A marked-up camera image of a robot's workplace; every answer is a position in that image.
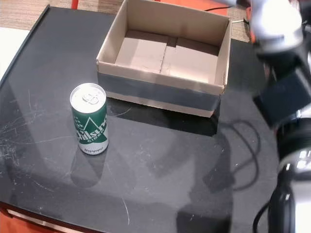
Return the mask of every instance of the can lid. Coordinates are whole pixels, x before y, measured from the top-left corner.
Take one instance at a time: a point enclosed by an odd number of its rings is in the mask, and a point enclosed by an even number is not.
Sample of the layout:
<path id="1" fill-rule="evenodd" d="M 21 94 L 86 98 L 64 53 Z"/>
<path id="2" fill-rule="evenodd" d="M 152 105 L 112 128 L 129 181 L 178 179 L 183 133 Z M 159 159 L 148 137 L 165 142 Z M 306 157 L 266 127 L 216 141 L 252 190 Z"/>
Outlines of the can lid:
<path id="1" fill-rule="evenodd" d="M 106 102 L 104 89 L 94 83 L 83 83 L 70 94 L 72 107 L 80 113 L 94 113 Z"/>

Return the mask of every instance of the can label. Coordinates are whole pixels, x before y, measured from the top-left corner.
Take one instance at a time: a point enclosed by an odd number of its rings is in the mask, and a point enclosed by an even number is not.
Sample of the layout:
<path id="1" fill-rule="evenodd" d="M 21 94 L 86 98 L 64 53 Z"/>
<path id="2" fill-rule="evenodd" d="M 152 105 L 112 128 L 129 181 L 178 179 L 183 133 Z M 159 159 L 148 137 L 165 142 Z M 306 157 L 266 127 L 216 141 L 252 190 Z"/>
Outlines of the can label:
<path id="1" fill-rule="evenodd" d="M 75 109 L 73 112 L 80 148 L 88 154 L 104 151 L 108 144 L 106 104 L 91 114 L 80 113 Z"/>

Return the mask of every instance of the green soda can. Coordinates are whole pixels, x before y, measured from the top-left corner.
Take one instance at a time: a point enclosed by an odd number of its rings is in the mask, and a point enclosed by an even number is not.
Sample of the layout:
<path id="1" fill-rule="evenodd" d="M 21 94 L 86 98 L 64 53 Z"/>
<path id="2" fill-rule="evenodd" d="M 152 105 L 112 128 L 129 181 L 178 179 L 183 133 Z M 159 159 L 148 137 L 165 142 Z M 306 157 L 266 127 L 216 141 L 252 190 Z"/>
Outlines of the green soda can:
<path id="1" fill-rule="evenodd" d="M 92 155 L 103 152 L 108 146 L 104 89 L 94 83 L 81 84 L 71 92 L 70 103 L 80 149 Z"/>

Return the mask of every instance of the open cardboard box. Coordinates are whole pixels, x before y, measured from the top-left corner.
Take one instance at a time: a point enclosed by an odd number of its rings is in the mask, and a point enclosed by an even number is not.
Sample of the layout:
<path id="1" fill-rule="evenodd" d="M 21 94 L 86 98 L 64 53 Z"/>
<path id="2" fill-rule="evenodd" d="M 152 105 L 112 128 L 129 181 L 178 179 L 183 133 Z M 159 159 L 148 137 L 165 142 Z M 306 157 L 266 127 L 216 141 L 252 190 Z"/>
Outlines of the open cardboard box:
<path id="1" fill-rule="evenodd" d="M 210 117 L 227 84 L 228 17 L 124 0 L 97 56 L 107 96 Z"/>

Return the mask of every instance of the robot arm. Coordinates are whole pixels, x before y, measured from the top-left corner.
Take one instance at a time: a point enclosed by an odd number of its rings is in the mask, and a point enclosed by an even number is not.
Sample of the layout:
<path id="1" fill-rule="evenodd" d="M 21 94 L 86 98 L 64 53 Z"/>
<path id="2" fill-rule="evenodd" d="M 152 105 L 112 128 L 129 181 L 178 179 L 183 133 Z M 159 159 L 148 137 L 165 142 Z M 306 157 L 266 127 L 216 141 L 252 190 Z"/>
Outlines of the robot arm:
<path id="1" fill-rule="evenodd" d="M 235 5 L 236 0 L 219 0 Z M 300 9 L 310 16 L 309 10 Z M 311 33 L 288 0 L 251 0 L 254 49 L 273 70 L 273 82 L 254 98 L 270 127 L 277 128 L 280 159 L 269 203 L 269 233 L 309 233 L 311 226 Z"/>

